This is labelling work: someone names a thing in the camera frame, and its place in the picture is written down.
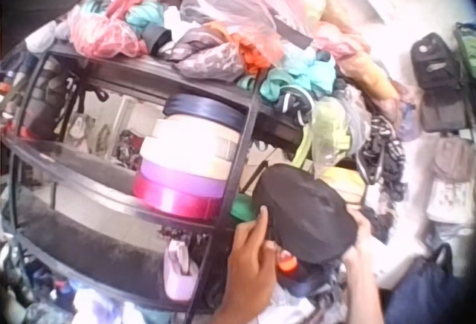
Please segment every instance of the shelf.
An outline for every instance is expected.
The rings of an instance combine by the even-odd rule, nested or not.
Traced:
[[[51,53],[56,56],[84,60],[69,44],[56,43]],[[172,64],[150,56],[113,59],[88,59],[87,82],[99,88],[163,105],[173,94],[191,92],[209,97],[245,111],[251,102],[251,92],[236,84],[216,80],[193,80],[181,76]],[[295,151],[301,141],[301,129],[288,117],[276,114],[268,105],[260,106],[254,138],[272,146]]]
[[[8,218],[7,207],[3,217]],[[186,311],[188,303],[167,297],[163,254],[127,244],[48,209],[22,188],[15,239],[45,265],[105,296],[162,311]],[[5,228],[10,226],[4,221]],[[199,312],[212,310],[201,304]]]
[[[78,152],[63,143],[6,137],[5,144],[25,163],[46,172],[57,183],[75,190],[112,210],[153,224],[210,232],[213,220],[182,218],[148,207],[132,195],[135,173],[104,161],[95,155]],[[230,217],[228,229],[234,221]]]

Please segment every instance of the stack of ribbon rolls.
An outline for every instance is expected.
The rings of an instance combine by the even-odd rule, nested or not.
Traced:
[[[194,95],[170,97],[141,147],[134,194],[157,210],[188,218],[218,215],[245,116]]]

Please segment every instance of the dark blue bag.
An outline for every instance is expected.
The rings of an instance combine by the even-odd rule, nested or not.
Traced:
[[[447,323],[448,313],[460,304],[463,285],[453,276],[449,244],[429,259],[419,257],[397,285],[385,310],[385,324]]]

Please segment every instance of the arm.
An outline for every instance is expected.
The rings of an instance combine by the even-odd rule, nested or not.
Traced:
[[[268,210],[261,207],[256,221],[237,226],[231,254],[225,295],[210,324],[246,324],[270,303],[276,285],[274,242],[265,241]]]
[[[358,224],[355,246],[343,256],[349,285],[349,316],[347,324],[384,324],[379,289],[372,273],[372,257],[368,248],[370,223],[359,212],[351,212]]]

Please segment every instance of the gray bag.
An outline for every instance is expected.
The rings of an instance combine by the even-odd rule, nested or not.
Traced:
[[[441,138],[434,157],[434,171],[447,183],[469,181],[475,171],[474,145],[459,137]]]

